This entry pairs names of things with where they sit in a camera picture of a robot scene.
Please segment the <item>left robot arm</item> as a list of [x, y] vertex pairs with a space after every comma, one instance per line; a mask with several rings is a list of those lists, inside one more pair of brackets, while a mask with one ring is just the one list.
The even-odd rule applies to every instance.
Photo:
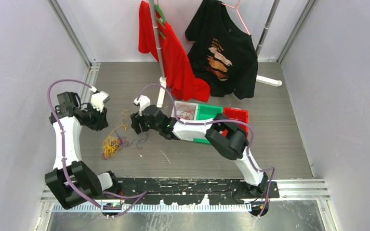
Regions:
[[56, 158], [53, 170], [45, 174], [45, 183], [64, 209], [72, 209], [106, 195], [117, 198], [121, 192], [115, 174], [107, 171], [95, 174], [82, 160], [80, 133], [82, 127], [101, 131], [108, 127], [105, 103], [108, 93], [96, 91], [88, 103], [81, 103], [75, 92], [57, 95], [58, 105], [49, 121], [55, 130]]

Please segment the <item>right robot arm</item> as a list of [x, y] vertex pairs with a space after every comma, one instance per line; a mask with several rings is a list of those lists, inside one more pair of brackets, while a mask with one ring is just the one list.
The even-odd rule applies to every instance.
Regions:
[[259, 198], [269, 191], [269, 177], [261, 169], [250, 149], [246, 123], [217, 114], [205, 120], [184, 120], [168, 117], [155, 105], [131, 114], [131, 127], [140, 134], [155, 130], [167, 140], [203, 139], [224, 158], [233, 161], [248, 184], [251, 196]]

